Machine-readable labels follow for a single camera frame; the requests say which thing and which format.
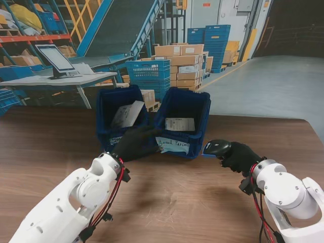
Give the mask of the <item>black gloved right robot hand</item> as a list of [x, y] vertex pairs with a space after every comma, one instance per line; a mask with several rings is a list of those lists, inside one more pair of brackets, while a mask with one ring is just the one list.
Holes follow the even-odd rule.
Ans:
[[251, 167], [261, 161], [262, 157], [254, 153], [247, 145], [231, 142], [231, 154], [222, 160], [221, 166], [248, 177]]

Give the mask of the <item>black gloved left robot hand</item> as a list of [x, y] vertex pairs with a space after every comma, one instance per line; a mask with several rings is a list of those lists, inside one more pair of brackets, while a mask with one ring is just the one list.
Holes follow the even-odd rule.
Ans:
[[154, 126], [131, 128], [124, 133], [111, 154], [123, 162], [129, 162], [160, 152], [156, 137], [161, 134], [162, 130]]

